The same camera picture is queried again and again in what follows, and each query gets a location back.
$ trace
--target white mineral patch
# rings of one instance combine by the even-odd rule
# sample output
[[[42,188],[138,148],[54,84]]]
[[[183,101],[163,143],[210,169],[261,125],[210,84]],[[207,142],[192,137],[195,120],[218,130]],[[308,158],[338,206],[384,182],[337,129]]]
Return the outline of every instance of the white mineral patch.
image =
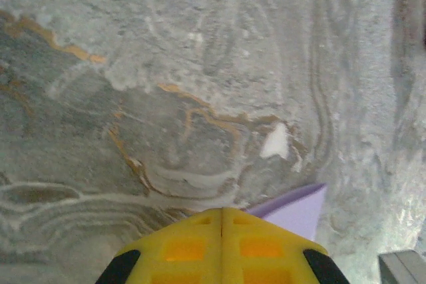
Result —
[[[279,155],[281,158],[288,157],[288,131],[284,123],[278,123],[274,131],[266,137],[260,157],[263,159]]]

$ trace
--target marble floor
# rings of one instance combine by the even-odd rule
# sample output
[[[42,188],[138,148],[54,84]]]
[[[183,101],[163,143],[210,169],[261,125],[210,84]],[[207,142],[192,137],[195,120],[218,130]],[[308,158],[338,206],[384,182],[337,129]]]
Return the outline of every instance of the marble floor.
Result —
[[[0,284],[94,283],[124,243],[313,182],[316,240],[379,283],[425,238],[425,4],[0,0]]]
[[[423,227],[421,228],[419,237],[417,238],[415,250],[423,257],[426,263],[426,221],[423,222]]]

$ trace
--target yellow object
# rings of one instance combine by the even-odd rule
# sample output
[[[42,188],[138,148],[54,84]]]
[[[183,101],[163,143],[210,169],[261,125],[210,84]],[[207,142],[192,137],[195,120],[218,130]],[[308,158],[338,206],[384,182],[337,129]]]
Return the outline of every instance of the yellow object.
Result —
[[[320,245],[237,209],[211,209],[121,249],[97,284],[348,283]]]

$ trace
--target purple card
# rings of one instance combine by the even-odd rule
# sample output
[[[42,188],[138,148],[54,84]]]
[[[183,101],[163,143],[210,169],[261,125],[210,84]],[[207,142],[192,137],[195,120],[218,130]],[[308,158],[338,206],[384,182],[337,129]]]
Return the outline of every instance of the purple card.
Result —
[[[313,241],[326,191],[325,184],[310,184],[246,211]]]

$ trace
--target stone surface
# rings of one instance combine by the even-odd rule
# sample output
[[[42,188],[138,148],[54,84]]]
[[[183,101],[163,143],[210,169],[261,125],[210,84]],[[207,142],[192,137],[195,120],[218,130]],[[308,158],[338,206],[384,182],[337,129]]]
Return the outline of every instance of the stone surface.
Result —
[[[318,241],[378,283],[426,215],[424,6],[0,0],[0,283],[94,283],[142,234],[314,181]]]
[[[426,263],[426,220],[423,222],[423,227],[421,228],[419,237],[417,238],[415,250],[420,254]]]

